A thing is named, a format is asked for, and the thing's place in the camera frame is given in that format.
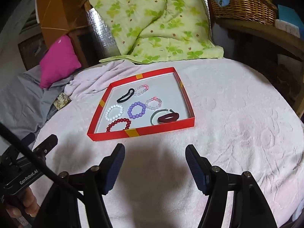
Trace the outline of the person's left hand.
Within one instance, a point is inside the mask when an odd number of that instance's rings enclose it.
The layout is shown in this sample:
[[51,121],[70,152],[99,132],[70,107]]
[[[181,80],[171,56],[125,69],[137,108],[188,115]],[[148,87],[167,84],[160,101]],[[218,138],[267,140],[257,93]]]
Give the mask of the person's left hand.
[[[26,188],[22,201],[25,213],[35,218],[40,209],[40,206],[38,205],[37,198],[32,193],[30,187]],[[8,212],[11,218],[20,218],[22,216],[22,213],[18,208],[8,204],[6,205],[6,211]]]

